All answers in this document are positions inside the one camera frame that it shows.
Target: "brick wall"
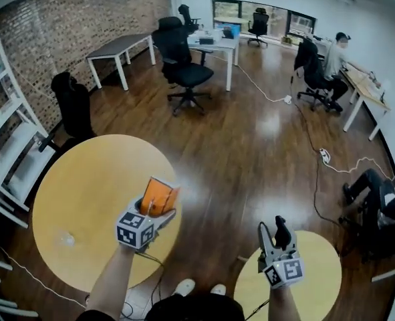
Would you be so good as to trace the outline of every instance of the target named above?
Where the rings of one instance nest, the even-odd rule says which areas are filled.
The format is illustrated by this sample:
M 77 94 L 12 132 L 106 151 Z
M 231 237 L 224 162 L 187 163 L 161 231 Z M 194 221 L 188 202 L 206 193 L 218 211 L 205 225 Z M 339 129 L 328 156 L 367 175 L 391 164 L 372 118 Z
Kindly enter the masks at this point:
M 169 6 L 170 0 L 16 0 L 0 10 L 7 57 L 46 130 L 61 120 L 51 79 L 68 70 L 90 90 L 95 84 L 86 55 L 120 35 L 153 31 Z M 114 61 L 95 66 L 102 79 L 114 70 Z

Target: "person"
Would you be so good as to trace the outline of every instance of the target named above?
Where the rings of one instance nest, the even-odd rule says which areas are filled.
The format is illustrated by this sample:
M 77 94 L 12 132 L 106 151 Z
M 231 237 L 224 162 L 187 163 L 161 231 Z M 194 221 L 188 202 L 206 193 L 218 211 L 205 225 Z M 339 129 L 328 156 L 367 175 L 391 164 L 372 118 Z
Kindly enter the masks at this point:
M 117 321 L 120 319 L 134 255 L 134 249 L 119 244 L 90 293 L 86 311 L 78 317 L 77 321 Z M 193 280 L 183 280 L 176 287 L 173 295 L 155 303 L 145 320 L 245 320 L 240 304 L 225 295 L 224 285 L 216 285 L 210 294 L 191 296 L 194 286 Z M 269 319 L 270 321 L 300 320 L 289 288 L 271 289 Z
M 351 205 L 366 188 L 370 188 L 370 194 L 373 197 L 372 203 L 368 205 L 370 224 L 378 229 L 394 224 L 395 188 L 389 179 L 383 181 L 374 169 L 366 170 L 352 186 L 344 183 L 343 194 L 346 203 Z
M 343 108 L 338 104 L 337 100 L 348 91 L 348 85 L 338 76 L 342 66 L 346 63 L 349 63 L 357 70 L 368 74 L 365 69 L 347 60 L 345 49 L 347 49 L 349 46 L 349 39 L 350 37 L 348 37 L 345 33 L 337 33 L 336 42 L 331 44 L 324 64 L 324 77 L 328 81 L 327 89 L 334 91 L 329 104 L 331 108 L 337 110 L 338 112 L 342 112 Z

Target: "office chair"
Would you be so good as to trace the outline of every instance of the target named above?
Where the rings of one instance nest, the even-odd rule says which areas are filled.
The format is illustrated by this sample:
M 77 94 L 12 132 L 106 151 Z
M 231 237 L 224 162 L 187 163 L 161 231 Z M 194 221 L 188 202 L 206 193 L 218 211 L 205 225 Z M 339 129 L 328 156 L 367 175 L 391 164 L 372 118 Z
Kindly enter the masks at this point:
M 160 19 L 158 24 L 158 30 L 152 33 L 152 39 L 162 55 L 162 73 L 170 84 L 176 83 L 185 88 L 183 93 L 168 95 L 168 101 L 181 98 L 179 105 L 173 110 L 173 115 L 178 115 L 179 108 L 185 102 L 194 103 L 200 109 L 200 113 L 204 114 L 205 110 L 196 101 L 196 97 L 204 96 L 211 99 L 211 95 L 194 93 L 192 89 L 213 75 L 213 71 L 204 66 L 207 51 L 199 50 L 202 52 L 201 63 L 192 63 L 187 30 L 182 26 L 181 20 L 177 17 L 165 17 Z
M 300 99 L 302 95 L 311 96 L 313 102 L 310 109 L 315 110 L 316 101 L 320 101 L 327 111 L 331 109 L 328 103 L 328 94 L 325 91 L 328 87 L 328 82 L 324 78 L 322 64 L 317 55 L 317 46 L 309 39 L 304 38 L 298 47 L 298 54 L 295 58 L 293 69 L 298 76 L 297 69 L 304 68 L 304 81 L 307 84 L 305 92 L 298 92 L 297 98 Z
M 382 259 L 395 254 L 395 206 L 386 204 L 384 197 L 388 194 L 395 194 L 395 188 L 391 181 L 384 181 L 377 193 L 370 192 L 358 213 L 362 213 L 362 224 L 357 223 L 347 217 L 340 217 L 341 224 L 348 224 L 350 231 L 357 237 L 352 246 L 342 253 L 342 257 L 347 256 L 355 247 L 359 247 L 362 252 L 362 263 L 370 259 Z M 381 226 L 380 213 L 382 217 L 388 217 L 391 224 Z
M 253 24 L 251 27 L 251 22 L 249 22 L 249 30 L 248 32 L 256 35 L 256 38 L 248 39 L 248 45 L 252 41 L 256 41 L 258 46 L 261 46 L 261 43 L 267 45 L 266 41 L 259 39 L 261 35 L 267 35 L 267 23 L 269 21 L 269 16 L 266 13 L 264 8 L 257 8 L 253 14 Z
M 190 7 L 188 7 L 187 5 L 181 5 L 178 8 L 178 12 L 184 17 L 184 26 L 188 31 L 188 34 L 192 34 L 194 33 L 194 31 L 199 29 L 197 21 L 200 20 L 200 18 L 190 17 Z
M 53 142 L 55 133 L 52 132 L 41 142 L 39 152 L 50 146 L 61 156 L 75 145 L 96 135 L 90 121 L 90 95 L 86 87 L 78 84 L 69 72 L 62 72 L 51 81 L 51 89 L 55 92 L 61 110 L 63 127 L 71 138 L 59 147 Z

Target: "black sleeve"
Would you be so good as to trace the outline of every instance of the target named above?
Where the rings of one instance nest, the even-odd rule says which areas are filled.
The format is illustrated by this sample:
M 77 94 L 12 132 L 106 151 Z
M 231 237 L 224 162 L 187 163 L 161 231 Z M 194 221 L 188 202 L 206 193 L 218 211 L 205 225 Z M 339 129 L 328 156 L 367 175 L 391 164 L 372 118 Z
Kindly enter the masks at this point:
M 111 316 L 97 310 L 87 310 L 80 316 L 77 321 L 115 321 Z

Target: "gray tabletop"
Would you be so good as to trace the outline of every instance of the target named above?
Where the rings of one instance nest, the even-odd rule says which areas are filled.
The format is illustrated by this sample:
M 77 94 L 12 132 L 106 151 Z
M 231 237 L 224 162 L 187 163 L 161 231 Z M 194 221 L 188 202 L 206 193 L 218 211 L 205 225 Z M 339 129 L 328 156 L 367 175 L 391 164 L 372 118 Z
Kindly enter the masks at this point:
M 123 35 L 116 38 L 109 43 L 103 45 L 99 49 L 90 53 L 86 58 L 94 58 L 99 56 L 115 56 L 122 53 L 125 49 L 135 44 L 137 41 L 148 37 L 149 33 L 142 33 L 138 35 Z

